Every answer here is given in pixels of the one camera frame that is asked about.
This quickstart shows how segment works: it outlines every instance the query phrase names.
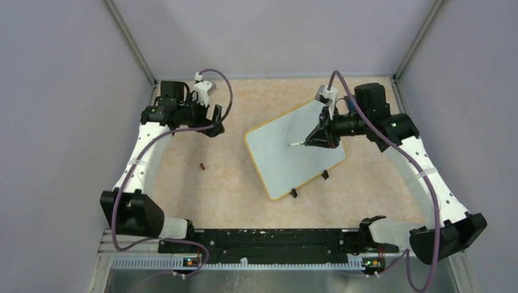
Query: metal frame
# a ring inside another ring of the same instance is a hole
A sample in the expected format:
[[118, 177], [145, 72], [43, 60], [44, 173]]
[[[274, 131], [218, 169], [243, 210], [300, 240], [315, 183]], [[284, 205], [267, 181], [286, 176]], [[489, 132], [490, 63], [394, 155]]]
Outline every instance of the metal frame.
[[120, 32], [120, 35], [122, 36], [124, 42], [128, 46], [129, 51], [135, 58], [135, 61], [137, 62], [138, 66], [140, 67], [140, 70], [142, 70], [143, 74], [149, 81], [151, 85], [156, 84], [156, 79], [153, 76], [153, 73], [151, 72], [151, 69], [147, 65], [146, 60], [144, 59], [144, 56], [142, 55], [142, 52], [140, 51], [139, 47], [137, 46], [137, 43], [135, 42], [135, 39], [133, 39], [133, 36], [130, 33], [130, 30], [128, 29], [128, 26], [124, 22], [124, 19], [119, 13], [119, 10], [113, 3], [113, 0], [102, 0], [104, 3], [104, 6], [106, 7], [106, 10], [112, 17], [115, 26], [117, 26], [117, 29]]
[[[116, 8], [113, 0], [102, 0], [105, 4], [107, 11], [110, 16], [114, 20], [117, 29], [121, 33], [122, 38], [124, 39], [126, 45], [128, 46], [129, 51], [132, 53], [135, 61], [138, 66], [144, 73], [145, 77], [149, 81], [151, 85], [153, 85], [153, 90], [151, 91], [151, 97], [149, 103], [153, 103], [153, 99], [156, 96], [156, 92], [158, 90], [159, 82], [155, 79], [153, 73], [151, 72], [150, 67], [148, 66], [144, 56], [142, 55], [139, 47], [137, 46], [133, 36], [131, 35], [128, 27], [126, 26], [123, 18], [121, 17], [118, 9]], [[408, 113], [408, 107], [406, 103], [406, 99], [403, 96], [401, 91], [401, 86], [399, 84], [401, 78], [405, 74], [408, 66], [411, 61], [415, 57], [418, 52], [423, 40], [426, 38], [428, 32], [432, 28], [435, 20], [437, 19], [439, 13], [444, 9], [448, 0], [437, 0], [434, 4], [432, 10], [430, 11], [428, 17], [423, 23], [419, 33], [417, 34], [415, 40], [410, 46], [408, 52], [406, 53], [403, 61], [399, 65], [396, 73], [391, 77], [390, 82], [392, 85], [392, 89], [395, 94], [396, 101], [398, 103], [399, 110], [401, 112]], [[119, 243], [122, 245], [127, 245], [129, 243], [134, 242], [138, 237], [133, 236], [117, 236]], [[93, 268], [92, 275], [90, 277], [90, 283], [88, 292], [104, 292], [106, 289], [106, 285], [108, 283], [108, 277], [110, 273], [110, 269], [114, 263], [114, 259], [118, 256], [143, 256], [143, 257], [157, 257], [163, 256], [160, 255], [157, 251], [158, 249], [158, 240], [151, 240], [145, 242], [143, 244], [137, 245], [136, 247], [130, 249], [129, 251], [125, 251], [123, 253], [116, 251], [113, 246], [113, 242], [111, 241], [110, 231], [106, 230], [104, 232], [103, 238], [101, 240], [101, 244], [97, 253], [97, 258], [95, 261], [95, 265]], [[464, 251], [457, 253], [448, 258], [449, 265], [451, 266], [451, 270], [454, 275], [454, 279], [458, 286], [458, 291], [460, 293], [465, 292], [481, 292], [480, 285], [474, 274], [472, 267], [469, 263], [469, 259]]]
[[[140, 237], [135, 236], [117, 236], [119, 240], [119, 244], [122, 246], [126, 246], [136, 240], [139, 240]], [[99, 293], [104, 292], [106, 290], [106, 286], [109, 281], [109, 274], [114, 263], [117, 264], [117, 261], [121, 261], [124, 259], [171, 259], [170, 255], [164, 255], [158, 253], [158, 239], [153, 239], [148, 242], [144, 242], [143, 244], [137, 245], [134, 248], [120, 252], [117, 251], [113, 246], [113, 241], [111, 238], [111, 231], [105, 230], [103, 233], [103, 237], [101, 239], [101, 245], [98, 249], [97, 258], [95, 260], [95, 265], [93, 268], [92, 276], [90, 277], [90, 283], [88, 287], [88, 293]], [[376, 257], [377, 253], [362, 253], [358, 257], [359, 258], [371, 258]], [[399, 256], [397, 253], [387, 253], [386, 256]], [[451, 271], [453, 272], [453, 278], [455, 279], [455, 283], [457, 284], [457, 289], [459, 293], [479, 293], [482, 292], [480, 286], [476, 280], [475, 274], [473, 273], [472, 267], [469, 263], [469, 259], [464, 251], [459, 252], [453, 256], [448, 258], [448, 264], [451, 267]], [[143, 267], [142, 269], [154, 269], [149, 267]], [[239, 270], [243, 268], [239, 268], [239, 266], [218, 266], [215, 265], [213, 267], [208, 268], [209, 270]], [[299, 268], [303, 270], [308, 269], [318, 269], [318, 270], [350, 270], [353, 268], [347, 268], [346, 266], [336, 266], [336, 267], [315, 267], [315, 268]]]

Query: whiteboard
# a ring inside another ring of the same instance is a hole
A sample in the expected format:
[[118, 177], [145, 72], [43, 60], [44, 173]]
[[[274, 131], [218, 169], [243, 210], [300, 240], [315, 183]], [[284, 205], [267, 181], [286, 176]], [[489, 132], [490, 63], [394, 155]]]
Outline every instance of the whiteboard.
[[343, 143], [335, 149], [288, 146], [304, 141], [318, 124], [323, 106], [312, 100], [245, 134], [248, 151], [270, 199], [279, 199], [345, 159]]

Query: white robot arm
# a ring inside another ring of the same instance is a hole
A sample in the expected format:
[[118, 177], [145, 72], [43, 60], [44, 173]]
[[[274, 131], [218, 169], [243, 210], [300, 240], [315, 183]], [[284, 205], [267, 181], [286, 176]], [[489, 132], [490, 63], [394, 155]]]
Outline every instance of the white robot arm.
[[[383, 216], [364, 219], [360, 224], [360, 232], [364, 234], [366, 241], [412, 249], [426, 264], [430, 264], [432, 260], [435, 229], [440, 229], [439, 259], [467, 248], [487, 227], [485, 218], [482, 214], [470, 214], [453, 195], [428, 157], [412, 120], [406, 114], [390, 114], [382, 85], [364, 84], [354, 91], [356, 103], [374, 127], [416, 160], [424, 172], [419, 172], [408, 158], [373, 133], [352, 104], [348, 103], [348, 114], [340, 115], [335, 107], [337, 90], [333, 87], [327, 90], [325, 85], [320, 87], [316, 95], [318, 101], [326, 104], [317, 127], [305, 141], [293, 145], [336, 148], [340, 144], [341, 136], [366, 135], [399, 171], [425, 220], [424, 224], [415, 224], [397, 222]], [[434, 205], [430, 190], [422, 180], [425, 175], [437, 195], [439, 227], [434, 224]]]
[[[162, 81], [161, 96], [155, 104], [142, 112], [139, 136], [126, 168], [112, 190], [104, 191], [101, 206], [106, 219], [111, 224], [117, 192], [123, 186], [130, 168], [135, 165], [128, 182], [122, 190], [117, 211], [117, 233], [143, 237], [184, 239], [192, 231], [192, 223], [186, 219], [166, 217], [162, 209], [155, 204], [151, 186], [164, 150], [172, 138], [173, 129], [186, 125], [189, 128], [206, 128], [221, 120], [221, 106], [216, 105], [212, 120], [206, 118], [209, 97], [216, 90], [216, 85], [204, 81], [198, 73], [195, 75], [194, 90], [190, 92], [184, 82]], [[225, 131], [221, 123], [199, 131], [209, 137], [215, 137]], [[144, 155], [137, 160], [141, 152]]]

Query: purple cable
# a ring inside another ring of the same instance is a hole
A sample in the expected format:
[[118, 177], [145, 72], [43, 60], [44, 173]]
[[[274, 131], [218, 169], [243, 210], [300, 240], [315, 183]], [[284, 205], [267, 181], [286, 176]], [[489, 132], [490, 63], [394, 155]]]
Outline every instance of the purple cable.
[[[162, 240], [168, 241], [168, 242], [172, 242], [172, 243], [196, 245], [196, 246], [200, 247], [201, 249], [205, 250], [206, 257], [203, 259], [203, 262], [201, 263], [201, 265], [196, 267], [196, 269], [193, 270], [192, 272], [190, 272], [187, 275], [185, 275], [185, 279], [187, 279], [190, 276], [193, 276], [194, 274], [198, 273], [200, 271], [200, 269], [205, 264], [207, 264], [207, 261], [209, 260], [209, 251], [208, 251], [208, 249], [204, 245], [202, 245], [202, 244], [200, 244], [198, 242], [189, 241], [189, 240], [170, 239], [170, 238], [164, 238]], [[138, 284], [136, 284], [135, 287], [133, 287], [131, 290], [128, 291], [128, 293], [135, 292], [135, 290], [137, 290], [139, 287], [141, 287], [144, 283], [146, 283], [146, 282], [148, 282], [148, 281], [150, 281], [150, 280], [152, 280], [152, 279], [154, 279], [154, 278], [156, 278], [156, 277], [158, 277], [160, 275], [174, 275], [174, 273], [175, 273], [174, 271], [170, 271], [170, 270], [154, 273], [153, 275], [150, 275], [146, 279], [144, 279], [144, 280], [140, 281]]]
[[[225, 120], [225, 118], [227, 118], [228, 113], [230, 112], [230, 109], [232, 108], [232, 102], [233, 102], [233, 99], [234, 99], [234, 94], [232, 92], [232, 86], [230, 85], [230, 81], [228, 81], [227, 77], [221, 71], [216, 70], [216, 69], [208, 68], [208, 69], [204, 69], [204, 70], [200, 71], [200, 74], [204, 74], [205, 72], [217, 73], [227, 83], [228, 91], [230, 92], [230, 101], [228, 102], [228, 107], [227, 107], [227, 110], [225, 111], [225, 114], [223, 114], [223, 117], [221, 117], [221, 120], [219, 120], [219, 122], [217, 122], [217, 123], [222, 123], [223, 120]], [[208, 129], [213, 128], [215, 124], [212, 124], [212, 125], [209, 125], [209, 126], [204, 126], [204, 127], [198, 127], [198, 128], [173, 129], [171, 131], [164, 132], [164, 133], [160, 134], [159, 136], [155, 137], [153, 140], [151, 140], [151, 142], [149, 142], [142, 149], [142, 151], [138, 154], [138, 156], [137, 156], [135, 161], [138, 161], [138, 160], [142, 159], [144, 154], [151, 148], [151, 146], [155, 142], [157, 142], [158, 140], [160, 140], [161, 138], [163, 138], [165, 136], [168, 136], [169, 134], [173, 134], [173, 133], [177, 133], [177, 132], [186, 132], [186, 131], [204, 131], [204, 130], [208, 130]], [[130, 180], [130, 176], [131, 176], [131, 174], [133, 174], [133, 171], [135, 171], [136, 167], [137, 167], [137, 164], [131, 165], [131, 167], [128, 170], [128, 173], [126, 173], [126, 176], [124, 177], [124, 180], [122, 181], [122, 184], [120, 185], [119, 191], [117, 192], [117, 196], [115, 197], [114, 208], [113, 208], [113, 211], [112, 211], [111, 228], [112, 228], [112, 241], [114, 243], [115, 249], [117, 249], [118, 251], [126, 251], [126, 250], [130, 249], [131, 247], [134, 247], [137, 244], [140, 244], [140, 243], [143, 243], [145, 241], [148, 241], [148, 240], [152, 239], [152, 238], [144, 238], [144, 239], [135, 241], [134, 243], [129, 244], [126, 247], [119, 246], [119, 243], [117, 242], [117, 233], [115, 231], [115, 228], [117, 226], [116, 225], [116, 223], [117, 223], [117, 210], [119, 209], [120, 198], [122, 197], [122, 192], [123, 192], [124, 188], [126, 188], [126, 185], [128, 184], [128, 181]]]
[[[216, 69], [211, 69], [211, 68], [208, 68], [208, 69], [204, 69], [202, 71], [200, 71], [200, 74], [204, 74], [205, 72], [214, 72], [214, 73], [217, 73], [221, 76], [221, 78], [223, 78], [223, 80], [227, 83], [227, 87], [228, 87], [228, 91], [230, 92], [230, 99], [229, 99], [229, 102], [228, 102], [228, 107], [227, 107], [227, 110], [225, 111], [225, 114], [223, 114], [223, 117], [221, 117], [221, 119], [212, 124], [212, 125], [209, 125], [209, 126], [204, 126], [204, 127], [198, 127], [198, 128], [181, 128], [181, 129], [173, 129], [171, 131], [167, 131], [167, 132], [164, 132], [162, 134], [160, 134], [159, 136], [155, 137], [153, 140], [151, 140], [151, 142], [149, 142], [143, 149], [142, 151], [138, 154], [137, 158], [136, 158], [136, 161], [142, 159], [142, 157], [144, 156], [144, 154], [151, 148], [151, 146], [157, 142], [158, 140], [160, 140], [161, 138], [165, 137], [165, 136], [168, 136], [169, 134], [173, 134], [173, 133], [177, 133], [177, 132], [187, 132], [187, 131], [204, 131], [204, 130], [208, 130], [208, 129], [211, 129], [213, 128], [216, 124], [218, 123], [222, 123], [223, 120], [225, 120], [225, 118], [227, 118], [228, 116], [228, 113], [230, 113], [230, 109], [232, 108], [232, 102], [233, 102], [233, 99], [234, 99], [234, 94], [232, 92], [232, 86], [230, 85], [230, 81], [228, 81], [227, 77], [219, 70], [216, 70]], [[112, 211], [112, 218], [111, 218], [111, 228], [112, 228], [112, 231], [111, 231], [111, 234], [112, 234], [112, 241], [114, 243], [114, 247], [116, 250], [118, 251], [126, 251], [132, 247], [134, 247], [135, 245], [138, 245], [140, 243], [143, 243], [145, 241], [148, 241], [148, 240], [151, 240], [151, 239], [154, 239], [154, 238], [144, 238], [144, 239], [141, 239], [141, 240], [138, 240], [138, 241], [135, 241], [133, 242], [132, 244], [129, 244], [128, 246], [126, 247], [121, 247], [119, 246], [119, 243], [117, 242], [117, 233], [115, 231], [116, 229], [116, 223], [117, 223], [117, 210], [119, 208], [119, 203], [120, 203], [120, 198], [122, 197], [122, 192], [124, 190], [124, 188], [126, 188], [126, 185], [128, 184], [128, 180], [130, 179], [130, 176], [131, 174], [133, 174], [133, 171], [135, 171], [135, 168], [136, 168], [137, 164], [132, 164], [131, 167], [129, 168], [128, 170], [128, 173], [126, 174], [126, 176], [124, 177], [124, 180], [122, 181], [122, 184], [120, 185], [119, 187], [119, 191], [117, 192], [117, 196], [115, 197], [115, 202], [114, 202], [114, 208], [113, 208], [113, 211]], [[185, 277], [190, 277], [192, 276], [193, 274], [197, 273], [206, 263], [207, 261], [209, 260], [209, 251], [207, 250], [207, 248], [200, 244], [200, 243], [197, 243], [197, 242], [194, 242], [194, 241], [189, 241], [189, 240], [180, 240], [180, 239], [169, 239], [169, 238], [164, 238], [162, 239], [163, 241], [168, 241], [168, 242], [173, 242], [173, 243], [180, 243], [180, 244], [191, 244], [191, 245], [196, 245], [200, 248], [202, 248], [205, 253], [206, 253], [206, 258], [205, 260], [201, 263], [201, 265], [199, 265], [194, 271], [192, 271], [191, 273], [187, 274]], [[132, 290], [130, 290], [130, 292], [134, 291], [136, 288], [138, 288], [140, 285], [144, 284], [145, 282], [151, 280], [152, 278], [154, 277], [157, 277], [159, 275], [163, 275], [165, 273], [172, 273], [172, 272], [159, 272], [159, 273], [156, 273], [156, 274], [153, 274], [151, 276], [149, 276], [148, 278], [146, 278], [144, 281], [141, 281], [135, 288], [133, 288]]]
[[[402, 150], [400, 147], [398, 147], [395, 143], [393, 143], [390, 139], [388, 139], [386, 136], [383, 135], [383, 133], [379, 132], [378, 129], [372, 124], [372, 122], [369, 121], [367, 116], [363, 113], [362, 109], [358, 106], [358, 103], [356, 103], [356, 100], [353, 97], [351, 90], [347, 86], [347, 83], [345, 82], [345, 79], [341, 75], [341, 73], [338, 70], [333, 71], [333, 74], [331, 75], [331, 79], [329, 80], [329, 85], [327, 86], [327, 90], [331, 89], [331, 86], [333, 84], [333, 80], [335, 79], [335, 76], [338, 76], [338, 79], [340, 80], [343, 88], [345, 89], [345, 92], [347, 93], [348, 99], [351, 101], [351, 103], [354, 105], [354, 108], [362, 118], [363, 122], [386, 144], [390, 145], [392, 148], [394, 148], [396, 151], [398, 151], [401, 155], [403, 155], [410, 163], [417, 169], [417, 172], [424, 173], [423, 168], [419, 165], [419, 163], [412, 158], [409, 154], [407, 154], [404, 150]], [[428, 178], [428, 176], [423, 176], [423, 180], [425, 180], [426, 186], [430, 190], [430, 196], [432, 197], [432, 202], [434, 204], [434, 249], [432, 253], [432, 264], [430, 267], [430, 272], [428, 273], [428, 278], [426, 279], [425, 285], [419, 289], [415, 287], [414, 282], [412, 282], [412, 274], [410, 273], [410, 251], [405, 250], [403, 254], [393, 263], [396, 264], [403, 255], [406, 254], [406, 275], [408, 278], [408, 283], [410, 284], [410, 287], [415, 292], [426, 292], [430, 286], [432, 285], [432, 282], [434, 280], [435, 274], [436, 274], [436, 268], [437, 268], [437, 260], [439, 259], [439, 241], [440, 241], [440, 216], [439, 216], [439, 201], [437, 199], [436, 191], [434, 190], [434, 187], [432, 185], [432, 182]]]

